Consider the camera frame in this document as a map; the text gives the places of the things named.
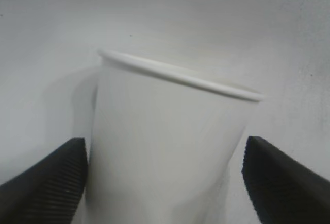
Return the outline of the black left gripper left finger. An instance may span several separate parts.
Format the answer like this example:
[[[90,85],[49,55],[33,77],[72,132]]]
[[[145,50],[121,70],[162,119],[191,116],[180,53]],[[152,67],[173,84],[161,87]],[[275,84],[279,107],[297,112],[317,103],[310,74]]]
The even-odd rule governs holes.
[[[1,185],[1,223],[71,223],[87,175],[85,139],[72,138]]]

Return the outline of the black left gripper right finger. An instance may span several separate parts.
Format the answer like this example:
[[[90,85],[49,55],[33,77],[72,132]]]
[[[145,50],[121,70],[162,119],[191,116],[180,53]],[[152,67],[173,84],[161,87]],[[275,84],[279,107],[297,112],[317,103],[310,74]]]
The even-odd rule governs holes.
[[[241,172],[261,223],[329,223],[329,181],[265,139],[248,138]]]

